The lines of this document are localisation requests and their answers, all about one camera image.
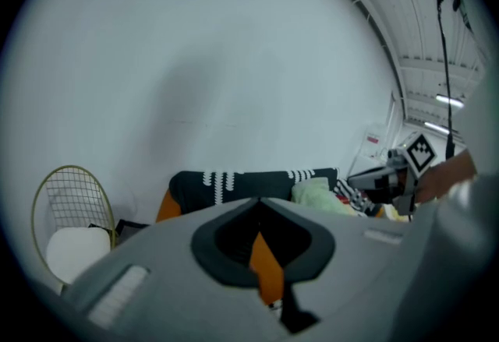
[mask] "orange fabric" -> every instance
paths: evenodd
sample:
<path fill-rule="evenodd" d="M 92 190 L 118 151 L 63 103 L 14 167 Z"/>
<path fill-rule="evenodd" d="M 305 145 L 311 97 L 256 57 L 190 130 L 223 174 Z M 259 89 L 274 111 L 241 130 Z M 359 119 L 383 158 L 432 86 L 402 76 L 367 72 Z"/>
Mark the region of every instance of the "orange fabric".
<path fill-rule="evenodd" d="M 384 217 L 384 208 L 382 207 L 378 213 L 376 213 L 375 217 Z"/>
<path fill-rule="evenodd" d="M 265 305 L 282 299 L 284 294 L 284 271 L 274 258 L 261 233 L 253 244 L 253 254 L 249 262 L 258 275 L 260 296 Z"/>
<path fill-rule="evenodd" d="M 159 212 L 157 213 L 156 223 L 180 215 L 182 215 L 180 205 L 172 198 L 172 194 L 170 193 L 170 190 L 168 190 L 163 198 Z"/>
<path fill-rule="evenodd" d="M 170 190 L 168 190 L 157 213 L 156 223 L 181 215 L 180 205 L 173 199 Z M 274 258 L 261 233 L 258 233 L 257 239 L 253 243 L 253 253 L 249 264 L 258 275 L 260 296 L 265 305 L 282 299 L 284 294 L 284 271 Z"/>

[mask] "light green cloth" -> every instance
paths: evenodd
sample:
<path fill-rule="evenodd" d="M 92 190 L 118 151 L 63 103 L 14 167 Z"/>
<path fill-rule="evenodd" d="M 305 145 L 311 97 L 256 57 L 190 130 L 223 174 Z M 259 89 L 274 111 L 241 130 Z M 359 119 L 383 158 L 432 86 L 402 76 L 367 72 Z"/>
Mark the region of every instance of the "light green cloth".
<path fill-rule="evenodd" d="M 291 201 L 326 212 L 352 215 L 349 208 L 329 191 L 327 178 L 310 178 L 291 189 Z"/>

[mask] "ceiling beam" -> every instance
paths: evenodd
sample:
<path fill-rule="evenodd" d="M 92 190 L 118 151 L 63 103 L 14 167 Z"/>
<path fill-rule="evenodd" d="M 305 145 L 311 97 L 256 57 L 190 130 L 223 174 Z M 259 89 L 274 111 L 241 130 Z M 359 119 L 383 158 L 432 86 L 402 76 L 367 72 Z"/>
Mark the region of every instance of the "ceiling beam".
<path fill-rule="evenodd" d="M 425 111 L 420 111 L 419 109 L 409 108 L 408 118 L 413 118 L 422 122 L 432 122 L 435 125 L 442 125 L 444 127 L 447 123 L 447 118 L 441 116 L 429 114 Z"/>
<path fill-rule="evenodd" d="M 445 65 L 443 62 L 427 61 L 424 59 L 399 59 L 400 67 L 402 69 L 437 72 L 445 75 Z M 463 68 L 462 66 L 449 65 L 449 77 L 459 78 L 463 81 L 470 81 L 476 83 L 480 74 L 470 68 Z"/>
<path fill-rule="evenodd" d="M 430 105 L 435 105 L 440 107 L 439 104 L 443 104 L 443 108 L 446 108 L 447 105 L 443 102 L 437 101 L 435 98 L 432 97 L 427 97 L 423 96 L 421 94 L 414 94 L 414 93 L 407 93 L 407 98 L 409 100 L 417 101 L 417 102 L 422 102 L 424 104 L 430 104 Z"/>

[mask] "white wall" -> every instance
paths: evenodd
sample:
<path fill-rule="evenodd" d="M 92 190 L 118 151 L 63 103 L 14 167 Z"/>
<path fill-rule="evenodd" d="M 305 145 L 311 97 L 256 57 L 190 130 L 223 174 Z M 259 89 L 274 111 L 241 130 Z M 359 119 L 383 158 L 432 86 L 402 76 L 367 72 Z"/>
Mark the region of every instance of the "white wall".
<path fill-rule="evenodd" d="M 347 171 L 395 85 L 351 0 L 30 0 L 14 32 L 3 220 L 31 273 L 30 204 L 55 167 L 151 222 L 183 169 Z"/>
<path fill-rule="evenodd" d="M 404 124 L 400 131 L 400 134 L 398 135 L 397 144 L 400 144 L 402 141 L 404 141 L 404 139 L 408 137 L 412 132 L 422 132 L 424 136 L 430 141 L 430 144 L 433 146 L 437 154 L 437 159 L 435 159 L 435 161 L 432 163 L 432 166 L 435 166 L 440 162 L 445 162 L 445 147 L 447 146 L 447 136 L 442 135 L 442 137 L 440 137 L 439 135 L 436 135 L 423 128 Z M 457 155 L 464 149 L 464 146 L 456 144 L 455 155 Z"/>
<path fill-rule="evenodd" d="M 399 100 L 391 98 L 391 110 L 387 121 L 387 136 L 384 145 L 390 149 L 397 145 L 398 135 L 404 123 L 404 112 Z"/>

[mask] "light fixture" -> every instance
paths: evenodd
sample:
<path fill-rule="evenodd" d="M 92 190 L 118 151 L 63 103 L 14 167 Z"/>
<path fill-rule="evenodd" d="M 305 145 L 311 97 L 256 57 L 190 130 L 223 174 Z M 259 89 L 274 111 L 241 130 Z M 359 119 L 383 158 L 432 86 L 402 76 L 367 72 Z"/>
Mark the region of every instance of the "light fixture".
<path fill-rule="evenodd" d="M 424 125 L 428 129 L 433 129 L 433 130 L 436 130 L 437 132 L 444 133 L 444 134 L 447 134 L 447 135 L 449 134 L 449 131 L 445 127 L 438 126 L 438 125 L 435 125 L 435 124 L 429 123 L 429 122 L 424 122 Z"/>
<path fill-rule="evenodd" d="M 438 94 L 436 98 L 437 98 L 437 101 L 440 101 L 440 102 L 443 102 L 443 103 L 446 103 L 446 104 L 449 103 L 449 97 L 441 96 L 440 94 Z M 462 108 L 462 107 L 465 106 L 462 101 L 456 100 L 454 98 L 451 98 L 451 105 L 454 105 L 457 108 Z"/>

